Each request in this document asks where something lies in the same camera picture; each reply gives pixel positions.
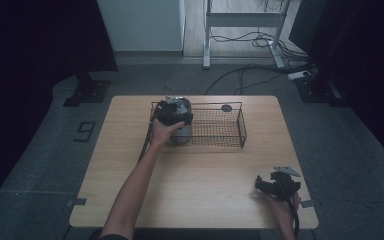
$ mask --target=black cable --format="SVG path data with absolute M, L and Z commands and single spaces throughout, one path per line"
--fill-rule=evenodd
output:
M 251 85 L 248 85 L 248 86 L 245 86 L 245 87 L 244 87 L 243 84 L 242 84 L 242 87 L 237 88 L 237 89 L 235 90 L 235 95 L 236 95 L 236 92 L 237 92 L 238 90 L 241 90 L 241 93 L 240 93 L 239 95 L 244 95 L 244 94 L 245 94 L 244 91 L 243 91 L 244 89 L 246 89 L 246 88 L 250 88 L 250 87 L 254 87 L 254 86 L 257 86 L 257 85 L 260 85 L 260 84 L 263 84 L 263 83 L 269 83 L 269 82 L 273 81 L 273 79 L 276 79 L 276 78 L 278 78 L 279 76 L 282 76 L 282 75 L 284 75 L 284 73 L 277 74 L 277 75 L 275 75 L 275 76 L 269 78 L 269 80 L 267 80 L 267 81 L 257 82 L 257 83 L 254 83 L 254 84 L 251 84 Z
M 71 225 L 70 225 L 70 224 L 68 224 L 68 228 L 67 228 L 67 230 L 65 231 L 65 233 L 64 233 L 64 237 L 62 238 L 62 240 L 65 240 L 65 239 L 67 239 L 67 236 L 68 236 L 68 232 L 70 232 L 70 230 L 71 230 Z
M 261 3 L 257 6 L 257 8 L 255 9 L 254 12 L 257 12 L 258 8 L 260 8 L 260 6 L 263 4 L 263 2 L 264 2 L 264 0 L 261 0 Z
M 270 34 L 261 32 L 260 31 L 260 27 L 258 28 L 257 33 L 259 34 L 259 39 L 272 40 L 274 38 L 274 36 L 272 36 Z M 280 40 L 280 39 L 279 39 L 279 42 L 278 42 L 278 46 L 279 46 L 279 48 L 282 50 L 282 52 L 285 55 L 302 55 L 301 57 L 306 57 L 307 56 L 306 53 L 290 50 L 286 46 L 286 43 L 284 41 Z
M 228 38 L 228 37 L 224 37 L 224 36 L 214 36 L 211 29 L 210 29 L 210 33 L 211 33 L 211 38 L 214 39 L 214 41 L 216 41 L 216 42 L 251 42 L 251 41 L 255 41 L 256 38 L 252 38 L 252 39 L 242 39 L 242 38 L 244 38 L 248 35 L 251 35 L 251 34 L 258 34 L 259 32 L 249 32 L 249 33 L 247 33 L 243 36 L 237 37 L 237 38 Z
M 282 6 L 283 6 L 283 0 L 280 2 L 280 8 L 279 8 L 279 12 L 282 11 Z
M 267 11 L 267 6 L 269 5 L 269 0 L 266 0 L 266 2 L 264 3 L 264 12 Z
M 250 66 L 250 67 L 242 67 L 242 68 L 237 68 L 237 69 L 234 69 L 234 70 L 231 70 L 225 74 L 223 74 L 222 76 L 220 76 L 219 78 L 217 78 L 207 89 L 207 91 L 205 91 L 204 95 L 207 95 L 208 92 L 211 90 L 211 88 L 216 85 L 221 79 L 223 79 L 225 76 L 231 74 L 231 73 L 234 73 L 234 72 L 238 72 L 238 71 L 242 71 L 244 69 L 264 69 L 264 70 L 269 70 L 269 71 L 273 71 L 273 72 L 277 72 L 277 73 L 283 73 L 283 74 L 288 74 L 288 73 L 294 73 L 294 72 L 299 72 L 299 71 L 304 71 L 304 70 L 308 70 L 308 69 L 311 69 L 313 68 L 314 65 L 313 64 L 305 64 L 303 66 L 300 66 L 300 67 L 296 67 L 296 68 L 290 68 L 290 69 L 278 69 L 278 68 L 275 68 L 275 67 L 268 67 L 268 66 L 264 66 L 264 65 L 255 65 L 255 66 Z
M 264 40 L 264 41 L 266 42 L 266 44 L 265 44 L 265 45 L 260 45 L 260 44 L 259 44 L 259 41 L 261 41 L 261 40 Z M 264 38 L 264 37 L 260 37 L 260 36 L 258 36 L 258 37 L 256 37 L 256 38 L 254 39 L 254 41 L 252 41 L 252 46 L 254 46 L 254 47 L 258 47 L 258 48 L 266 48 L 266 47 L 270 47 L 270 43 L 269 43 L 269 41 L 270 41 L 270 39 L 268 39 L 268 38 Z
M 148 143 L 150 142 L 150 138 L 151 138 L 152 125 L 154 124 L 155 118 L 157 117 L 157 114 L 160 110 L 162 102 L 163 101 L 160 101 L 159 103 L 157 103 L 157 105 L 155 106 L 154 112 L 152 113 L 151 119 L 149 120 L 148 131 L 146 132 L 145 142 L 143 143 L 142 151 L 140 152 L 138 162 L 142 159 L 143 155 L 146 152 L 146 148 L 148 147 Z
M 293 51 L 293 50 L 290 50 L 290 49 L 285 45 L 285 43 L 283 43 L 283 42 L 280 42 L 280 41 L 279 41 L 278 46 L 279 46 L 280 50 L 282 51 L 282 53 L 283 53 L 285 56 L 288 56 L 288 57 L 295 57 L 295 58 L 299 58 L 299 59 L 302 59 L 302 60 L 307 60 L 307 59 L 308 59 L 307 54 L 305 54 L 305 53 L 301 53 L 301 52 L 297 52 L 297 51 Z
M 230 12 L 233 12 L 233 10 L 229 6 L 229 1 L 228 0 L 226 0 L 226 5 L 227 5 L 227 8 L 229 8 Z
M 244 79 L 243 79 L 243 75 L 244 75 L 244 73 L 247 71 L 247 70 L 249 70 L 249 67 L 250 66 L 258 66 L 257 64 L 248 64 L 248 65 L 246 65 L 245 66 L 245 69 L 243 69 L 243 70 L 241 70 L 241 71 L 239 71 L 238 72 L 238 81 L 239 81 L 239 88 L 237 88 L 237 89 L 235 89 L 235 95 L 236 95 L 236 92 L 238 91 L 238 90 L 240 90 L 240 92 L 239 92 L 239 95 L 244 95 Z
M 298 233 L 299 233 L 299 218 L 298 218 L 297 208 L 295 207 L 295 193 L 294 193 L 294 195 L 292 195 L 292 199 L 294 201 L 294 205 L 292 205 L 291 199 L 290 199 L 290 197 L 288 197 L 286 195 L 286 192 L 285 192 L 285 189 L 283 189 L 283 186 L 281 184 L 279 184 L 279 187 L 280 187 L 280 190 L 283 193 L 284 198 L 286 199 L 286 202 L 288 203 L 289 208 L 291 209 L 291 214 L 294 217 L 294 220 L 295 220 L 295 231 L 294 231 L 294 234 L 295 234 L 295 239 L 297 239 L 298 238 Z
M 292 205 L 291 200 L 289 198 L 286 199 L 286 202 L 289 205 L 289 208 L 291 209 L 292 216 L 294 217 L 295 220 L 295 239 L 298 238 L 298 233 L 299 233 L 299 218 L 298 218 L 298 213 L 297 209 Z

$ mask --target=hand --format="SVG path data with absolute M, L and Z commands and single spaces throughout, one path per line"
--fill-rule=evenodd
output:
M 163 148 L 166 142 L 170 139 L 170 136 L 173 134 L 173 132 L 183 127 L 184 125 L 184 122 L 178 122 L 171 126 L 165 126 L 158 120 L 155 120 L 154 124 L 152 125 L 151 146 L 157 147 L 158 149 Z
M 263 193 L 263 196 L 270 204 L 273 215 L 279 225 L 282 239 L 295 239 L 293 231 L 294 217 L 288 203 L 286 201 L 279 201 L 268 193 Z M 301 197 L 298 196 L 298 193 L 295 193 L 291 198 L 291 203 L 295 206 L 295 210 L 298 210 L 301 203 Z

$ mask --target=metal mesh basket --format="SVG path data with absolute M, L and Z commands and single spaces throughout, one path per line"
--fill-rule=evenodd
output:
M 151 115 L 156 104 L 152 103 Z M 189 133 L 172 136 L 166 146 L 244 147 L 247 135 L 242 102 L 192 103 L 192 113 L 192 125 L 183 127 Z

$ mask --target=gray carpet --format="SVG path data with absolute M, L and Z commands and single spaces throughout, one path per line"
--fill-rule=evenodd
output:
M 77 81 L 54 87 L 54 101 L 28 149 L 0 189 L 0 239 L 88 239 L 92 228 L 69 228 L 76 199 L 111 98 L 116 95 L 202 95 L 224 73 L 243 65 L 195 64 L 119 66 L 119 73 L 92 74 L 111 80 L 103 103 L 63 107 Z M 276 73 L 252 70 L 244 85 Z M 234 95 L 238 76 L 230 74 L 209 95 Z M 384 239 L 384 149 L 349 108 L 302 103 L 286 75 L 245 90 L 246 95 L 279 99 L 295 150 L 315 202 L 319 227 L 299 239 Z M 96 122 L 89 142 L 81 122 Z M 267 230 L 139 230 L 139 239 L 279 239 Z

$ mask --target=black object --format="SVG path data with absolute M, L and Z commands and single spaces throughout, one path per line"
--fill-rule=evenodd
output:
M 230 106 L 229 104 L 224 104 L 223 106 L 221 106 L 221 110 L 223 112 L 231 112 L 232 111 L 232 106 Z
M 270 179 L 275 182 L 264 182 L 260 176 L 257 176 L 257 179 L 255 180 L 255 188 L 276 196 L 279 201 L 290 199 L 301 188 L 300 182 L 294 182 L 291 176 L 285 173 L 272 172 Z
M 169 101 L 160 102 L 160 111 L 156 118 L 162 124 L 171 126 L 178 122 L 185 122 L 185 125 L 191 125 L 193 114 L 191 110 L 191 102 L 186 98 L 178 98 L 178 103 L 169 103 Z

